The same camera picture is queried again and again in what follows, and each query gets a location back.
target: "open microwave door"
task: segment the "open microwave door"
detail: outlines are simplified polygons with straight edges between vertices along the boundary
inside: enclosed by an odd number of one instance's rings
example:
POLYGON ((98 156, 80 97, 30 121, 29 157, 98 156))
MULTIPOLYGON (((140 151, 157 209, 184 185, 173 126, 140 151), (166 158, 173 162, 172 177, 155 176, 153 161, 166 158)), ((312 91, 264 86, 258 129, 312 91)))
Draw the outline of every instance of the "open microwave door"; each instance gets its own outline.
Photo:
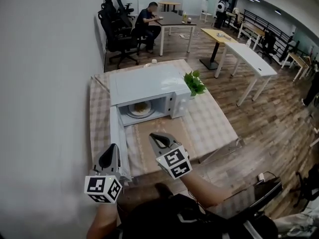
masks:
POLYGON ((121 179, 125 181, 131 181, 132 178, 124 125, 116 106, 111 106, 110 108, 110 134, 111 143, 115 143, 120 150, 119 173, 121 174, 121 179))

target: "shoe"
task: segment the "shoe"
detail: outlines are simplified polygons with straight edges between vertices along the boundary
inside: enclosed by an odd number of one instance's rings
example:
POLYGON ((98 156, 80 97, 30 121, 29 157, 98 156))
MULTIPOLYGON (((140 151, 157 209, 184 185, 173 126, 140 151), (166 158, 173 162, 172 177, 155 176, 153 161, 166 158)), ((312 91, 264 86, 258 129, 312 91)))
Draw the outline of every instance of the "shoe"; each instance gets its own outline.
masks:
POLYGON ((167 199, 173 196, 173 193, 170 191, 167 185, 164 183, 156 183, 155 188, 159 193, 159 197, 162 199, 167 199))

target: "black table top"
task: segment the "black table top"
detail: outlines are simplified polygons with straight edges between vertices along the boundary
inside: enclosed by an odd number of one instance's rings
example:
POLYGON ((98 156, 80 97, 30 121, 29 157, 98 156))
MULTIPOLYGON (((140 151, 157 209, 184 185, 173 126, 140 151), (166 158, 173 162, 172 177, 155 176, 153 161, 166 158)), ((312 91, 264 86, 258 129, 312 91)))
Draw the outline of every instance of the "black table top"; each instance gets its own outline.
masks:
POLYGON ((169 25, 191 25, 191 26, 196 26, 195 23, 182 23, 183 21, 183 16, 178 15, 175 12, 158 12, 158 16, 164 17, 163 19, 159 19, 156 22, 162 26, 169 26, 169 25))

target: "white microwave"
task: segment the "white microwave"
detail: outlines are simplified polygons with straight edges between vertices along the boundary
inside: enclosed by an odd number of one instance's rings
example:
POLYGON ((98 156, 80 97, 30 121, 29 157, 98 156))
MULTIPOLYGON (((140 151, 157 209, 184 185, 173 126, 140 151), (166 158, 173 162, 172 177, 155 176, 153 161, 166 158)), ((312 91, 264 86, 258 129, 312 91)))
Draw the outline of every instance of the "white microwave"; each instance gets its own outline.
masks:
POLYGON ((191 91, 173 65, 158 65, 110 75, 111 143, 120 150, 121 179, 131 180, 124 127, 186 113, 191 91))

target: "plate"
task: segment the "plate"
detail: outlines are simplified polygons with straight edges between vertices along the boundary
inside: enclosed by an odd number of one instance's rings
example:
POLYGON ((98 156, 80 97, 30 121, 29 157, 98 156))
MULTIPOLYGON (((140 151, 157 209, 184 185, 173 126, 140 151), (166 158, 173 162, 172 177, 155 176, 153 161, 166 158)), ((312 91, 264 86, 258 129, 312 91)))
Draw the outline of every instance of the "plate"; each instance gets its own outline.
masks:
POLYGON ((151 101, 144 101, 142 103, 146 104, 146 108, 144 110, 137 111, 136 104, 129 105, 127 115, 135 119, 143 119, 150 116, 154 112, 151 101))

